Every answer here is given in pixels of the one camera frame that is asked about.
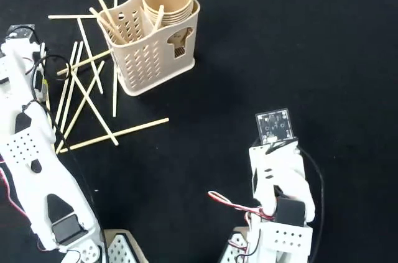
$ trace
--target stacked paper cups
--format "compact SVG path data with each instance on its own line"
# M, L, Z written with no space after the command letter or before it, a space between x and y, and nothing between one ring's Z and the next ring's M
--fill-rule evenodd
M192 14L193 0L142 0L144 11L147 17L156 23L159 15L159 8L164 6L164 15L162 19L162 26L174 25L184 21ZM183 40L187 34L187 29L180 30L171 36L168 40L173 43L175 48L183 45Z

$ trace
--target circuit board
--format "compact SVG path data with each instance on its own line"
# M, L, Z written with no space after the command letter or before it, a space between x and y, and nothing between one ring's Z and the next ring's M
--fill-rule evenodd
M256 121L262 145L294 138L287 109L256 114Z

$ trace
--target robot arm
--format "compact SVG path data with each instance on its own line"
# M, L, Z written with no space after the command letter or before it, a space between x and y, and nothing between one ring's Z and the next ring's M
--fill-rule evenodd
M106 262L96 216L76 180L51 147L55 135L45 111L36 102L22 110L23 105L33 100L30 90L32 72L26 72L24 58L30 57L30 64L34 61L32 54L22 57L19 50L26 50L30 45L35 44L6 42L2 46L6 54L2 65L6 68L7 79L0 84L0 99L7 109L2 111L7 127L1 129L0 154L11 172L31 228L44 248L79 252L80 260L87 263ZM40 74L43 76L43 71L38 70L37 75ZM73 208L73 212L52 222L47 206L49 195L58 196Z
M247 234L233 233L220 263L307 263L312 243L307 223L315 218L315 204L289 113L258 114L257 124L261 143L249 156L253 198L261 204L253 209L260 214L246 210L251 212Z

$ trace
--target utensil holder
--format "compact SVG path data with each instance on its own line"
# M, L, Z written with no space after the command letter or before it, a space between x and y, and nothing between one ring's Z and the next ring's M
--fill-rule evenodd
M153 23L143 10L142 0L128 0L109 9L121 37L128 44L120 44L118 39L97 21L106 44L112 51L113 62L118 67L118 80L128 95L140 95L193 68L199 11L200 5L194 0L193 11L188 18L178 24L154 30ZM99 14L107 20L104 11ZM185 44L175 48L174 44L167 41L183 29L187 29Z

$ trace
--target black table surface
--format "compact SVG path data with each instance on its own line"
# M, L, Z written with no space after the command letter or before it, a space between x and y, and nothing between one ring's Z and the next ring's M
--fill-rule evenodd
M114 131L170 118L119 137L119 147L106 141L75 151L103 227L130 230L150 262L216 262L232 228L244 220L242 212L206 192L254 204L248 156L257 136L254 115L286 107L300 145L316 159L326 183L316 262L392 261L398 230L398 0L199 2L192 70L140 97L119 87L117 118L111 117L110 58L101 74L104 95L92 92ZM77 24L47 15L100 8L97 0L0 5L0 34L11 24L35 24L51 52L66 57L81 40ZM93 53L104 50L96 22L83 23ZM81 77L87 84L92 72ZM61 89L50 82L53 112ZM75 93L71 113L80 100ZM103 134L86 107L70 143ZM80 182L71 158L60 158ZM315 240L320 188L307 159L305 168L317 204ZM36 249L29 223L1 201L1 261L60 262L58 252Z

